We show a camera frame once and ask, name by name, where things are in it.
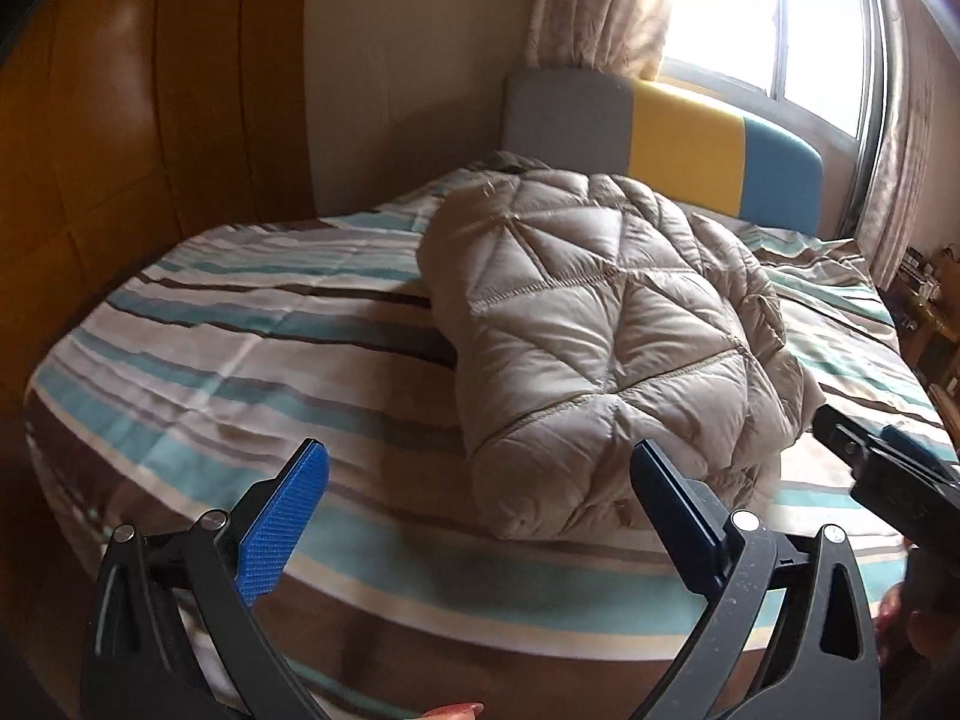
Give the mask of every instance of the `silver screw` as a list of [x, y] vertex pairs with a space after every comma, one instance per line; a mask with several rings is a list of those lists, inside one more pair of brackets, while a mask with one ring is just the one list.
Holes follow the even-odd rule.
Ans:
[[824, 528], [824, 536], [827, 541], [832, 541], [834, 544], [842, 544], [847, 538], [847, 534], [839, 525], [827, 525]]
[[760, 518], [752, 512], [744, 511], [741, 509], [739, 512], [733, 513], [733, 524], [736, 525], [738, 531], [755, 531], [757, 528], [760, 528]]
[[129, 541], [133, 538], [135, 532], [133, 525], [119, 525], [113, 529], [113, 540], [119, 541], [122, 544], [124, 541]]
[[219, 531], [226, 524], [227, 513], [221, 512], [219, 509], [213, 509], [212, 512], [207, 512], [200, 518], [200, 528], [205, 531]]

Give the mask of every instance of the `folded duvet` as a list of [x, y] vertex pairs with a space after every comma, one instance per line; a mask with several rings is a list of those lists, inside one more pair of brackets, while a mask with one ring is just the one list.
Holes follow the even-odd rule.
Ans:
[[642, 439], [729, 508], [762, 509], [823, 402], [754, 255], [640, 182], [491, 175], [445, 201], [418, 262], [457, 349], [473, 496], [501, 538], [641, 527]]

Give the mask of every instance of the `bed sheet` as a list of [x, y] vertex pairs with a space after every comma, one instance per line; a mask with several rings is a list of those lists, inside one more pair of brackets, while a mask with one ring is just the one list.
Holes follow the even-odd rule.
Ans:
[[[61, 340], [28, 390], [37, 474], [91, 572], [121, 522], [182, 527], [232, 507], [305, 436], [326, 444], [328, 492], [254, 610], [334, 717], [467, 700], [501, 718], [626, 717], [703, 609], [654, 533], [507, 543], [478, 525], [454, 354], [415, 253], [445, 195], [487, 179], [458, 170], [372, 212], [184, 242]], [[955, 460], [853, 242], [737, 234], [827, 400]], [[850, 485], [806, 434], [782, 457], [769, 524], [843, 526], [875, 604], [901, 577], [901, 540]], [[741, 685], [776, 619], [779, 596], [767, 601]]]

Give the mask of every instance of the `multicolored headboard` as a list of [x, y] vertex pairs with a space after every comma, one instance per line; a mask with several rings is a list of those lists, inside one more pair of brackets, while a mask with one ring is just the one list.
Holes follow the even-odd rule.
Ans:
[[561, 170], [629, 175], [765, 227], [817, 232], [823, 165], [808, 143], [666, 84], [581, 70], [512, 74], [502, 148]]

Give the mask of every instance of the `beige curtain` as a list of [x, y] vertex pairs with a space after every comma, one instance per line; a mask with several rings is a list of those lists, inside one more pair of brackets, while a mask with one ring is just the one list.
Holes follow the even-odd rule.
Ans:
[[669, 0], [536, 0], [527, 64], [655, 79], [669, 15]]
[[856, 240], [874, 283], [890, 286], [910, 241], [930, 137], [933, 16], [920, 0], [880, 0], [887, 44], [887, 107], [877, 165]]

